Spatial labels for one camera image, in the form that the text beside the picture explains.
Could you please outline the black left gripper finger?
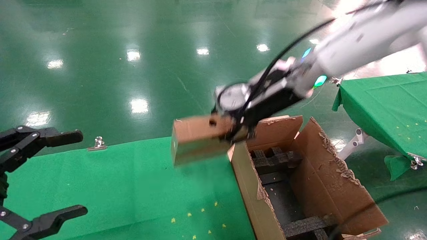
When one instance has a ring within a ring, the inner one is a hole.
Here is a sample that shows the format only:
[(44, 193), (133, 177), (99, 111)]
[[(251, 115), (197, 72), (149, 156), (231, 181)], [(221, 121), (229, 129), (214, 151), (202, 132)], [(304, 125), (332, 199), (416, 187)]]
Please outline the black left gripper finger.
[(40, 240), (58, 234), (67, 220), (84, 216), (88, 213), (86, 207), (75, 205), (68, 208), (43, 214), (33, 220), (27, 220), (17, 213), (1, 206), (0, 220), (16, 229), (11, 240)]
[(33, 129), (18, 126), (0, 134), (1, 173), (12, 173), (29, 158), (45, 147), (64, 146), (83, 141), (83, 133), (76, 129), (71, 132), (59, 132), (53, 127)]

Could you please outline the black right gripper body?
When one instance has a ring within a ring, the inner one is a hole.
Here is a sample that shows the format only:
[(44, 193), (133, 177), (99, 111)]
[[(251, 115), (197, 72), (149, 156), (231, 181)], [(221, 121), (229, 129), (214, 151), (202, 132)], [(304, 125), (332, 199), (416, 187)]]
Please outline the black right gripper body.
[(243, 113), (242, 124), (247, 127), (256, 126), (260, 120), (304, 100), (304, 95), (295, 93), (294, 86), (293, 81), (282, 78), (262, 91), (250, 101)]

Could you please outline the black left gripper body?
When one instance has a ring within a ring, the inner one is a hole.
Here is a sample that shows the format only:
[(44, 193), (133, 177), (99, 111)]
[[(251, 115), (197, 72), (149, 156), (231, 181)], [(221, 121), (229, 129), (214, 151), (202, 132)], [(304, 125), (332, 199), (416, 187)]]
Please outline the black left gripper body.
[(7, 181), (8, 177), (6, 173), (1, 173), (0, 175), (0, 203), (3, 204), (4, 200), (8, 197), (7, 191), (9, 188), (9, 184)]

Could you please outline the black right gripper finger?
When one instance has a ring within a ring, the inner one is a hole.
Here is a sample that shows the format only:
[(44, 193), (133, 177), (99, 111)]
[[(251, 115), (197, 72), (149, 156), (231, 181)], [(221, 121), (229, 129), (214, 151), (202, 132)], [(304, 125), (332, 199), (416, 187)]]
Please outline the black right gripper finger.
[(239, 143), (255, 138), (256, 127), (256, 124), (247, 125), (245, 123), (222, 122), (222, 141), (227, 143)]

